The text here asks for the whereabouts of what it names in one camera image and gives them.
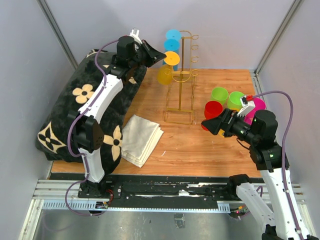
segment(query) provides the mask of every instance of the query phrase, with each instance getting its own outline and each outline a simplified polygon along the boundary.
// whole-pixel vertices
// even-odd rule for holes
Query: floral pattern cushion
[[[71,123],[67,116],[70,111],[78,111],[91,98],[102,81],[103,75],[94,62],[96,53],[96,50],[92,50],[79,64],[36,136],[36,148],[44,152],[49,161],[65,160],[82,163],[81,157],[72,157],[68,151],[67,137]],[[113,55],[112,52],[101,52],[98,64],[107,68]],[[120,162],[124,118],[146,71],[144,66],[136,69],[134,76],[115,96],[102,116],[100,126],[104,132],[104,144],[100,148],[100,154],[106,174],[112,173]],[[75,146],[72,146],[72,149],[74,153],[79,153]]]

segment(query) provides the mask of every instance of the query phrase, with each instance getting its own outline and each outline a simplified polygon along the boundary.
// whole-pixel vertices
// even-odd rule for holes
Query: red wire
[[[110,193],[110,199],[109,199],[109,204],[108,204],[110,206],[112,200],[114,199],[114,192],[110,189],[106,190],[106,192]]]

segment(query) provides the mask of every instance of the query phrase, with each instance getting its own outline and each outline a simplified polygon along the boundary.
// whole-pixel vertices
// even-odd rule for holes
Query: metal floor
[[[33,240],[259,240],[252,215],[237,220],[226,213],[109,211],[83,217],[68,210],[43,210]]]

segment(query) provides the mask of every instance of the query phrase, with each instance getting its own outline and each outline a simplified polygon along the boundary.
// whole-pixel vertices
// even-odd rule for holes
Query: beige flower pattern
[[[130,77],[129,82],[132,84],[137,84],[136,80],[134,79],[134,77]]]
[[[93,88],[94,87],[91,84],[85,84],[82,88],[75,88],[72,91],[72,94],[76,96],[75,101],[78,104],[85,104],[94,94],[94,91],[92,91]]]
[[[48,150],[51,152],[57,153],[57,150],[59,148],[63,148],[66,145],[60,141],[54,132],[52,131],[51,122],[43,129],[41,130],[38,135],[39,142]]]
[[[92,49],[87,55],[86,55],[86,57],[89,57],[89,56],[91,56],[92,54],[96,54],[97,52],[94,50],[94,49]]]
[[[121,134],[119,125],[115,127],[113,131],[113,137],[109,135],[104,135],[103,142],[105,144],[112,146],[111,152],[112,152],[113,161],[116,161],[120,156],[121,147],[122,147],[121,137],[122,137],[122,134]]]

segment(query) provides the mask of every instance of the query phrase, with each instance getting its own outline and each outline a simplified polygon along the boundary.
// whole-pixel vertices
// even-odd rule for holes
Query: green cup
[[[239,91],[233,91],[230,93],[227,106],[229,109],[242,109],[240,98],[243,97],[244,94]]]
[[[223,87],[215,87],[211,92],[211,101],[216,101],[221,103],[221,105],[225,104],[227,98],[229,96],[229,93],[227,89]]]

